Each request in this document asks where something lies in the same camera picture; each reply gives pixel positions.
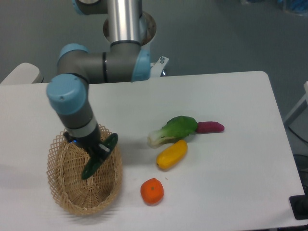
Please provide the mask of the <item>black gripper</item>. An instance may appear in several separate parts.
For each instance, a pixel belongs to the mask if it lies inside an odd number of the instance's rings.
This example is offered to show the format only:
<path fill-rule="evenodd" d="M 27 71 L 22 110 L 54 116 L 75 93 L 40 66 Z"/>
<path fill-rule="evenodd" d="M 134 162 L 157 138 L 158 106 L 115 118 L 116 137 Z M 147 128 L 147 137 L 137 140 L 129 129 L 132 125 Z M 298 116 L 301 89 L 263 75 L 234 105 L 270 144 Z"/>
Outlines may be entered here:
<path fill-rule="evenodd" d="M 111 150 L 100 142 L 101 133 L 98 124 L 86 125 L 82 128 L 69 128 L 64 132 L 64 137 L 68 143 L 77 145 L 79 148 L 86 149 L 89 154 L 88 166 L 100 166 L 101 160 L 106 160 Z"/>

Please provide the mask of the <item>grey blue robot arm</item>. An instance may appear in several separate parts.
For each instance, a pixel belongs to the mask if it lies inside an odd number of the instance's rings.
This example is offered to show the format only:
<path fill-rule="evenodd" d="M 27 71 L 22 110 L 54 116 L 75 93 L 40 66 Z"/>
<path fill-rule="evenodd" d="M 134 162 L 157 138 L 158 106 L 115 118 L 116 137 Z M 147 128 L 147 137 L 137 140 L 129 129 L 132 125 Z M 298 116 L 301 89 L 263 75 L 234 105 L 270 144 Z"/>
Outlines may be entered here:
<path fill-rule="evenodd" d="M 90 53 L 79 44 L 64 46 L 47 96 L 67 130 L 67 140 L 83 148 L 92 161 L 103 163 L 112 149 L 101 143 L 88 100 L 89 84 L 149 79 L 150 54 L 141 47 L 146 22 L 140 0 L 75 0 L 73 6 L 79 14 L 108 15 L 110 51 Z"/>

